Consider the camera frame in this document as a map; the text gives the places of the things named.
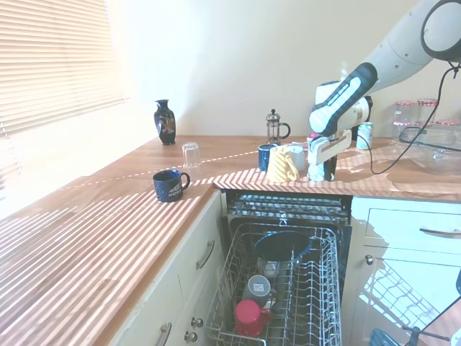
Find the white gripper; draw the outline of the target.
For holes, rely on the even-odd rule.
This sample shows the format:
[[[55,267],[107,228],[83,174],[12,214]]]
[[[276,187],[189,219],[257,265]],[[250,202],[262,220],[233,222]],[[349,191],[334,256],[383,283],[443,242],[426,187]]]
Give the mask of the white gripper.
[[[309,165],[319,165],[323,163],[325,181],[333,181],[336,173],[337,156],[342,151],[348,149],[352,142],[352,131],[340,131],[332,138],[314,138],[308,149]]]

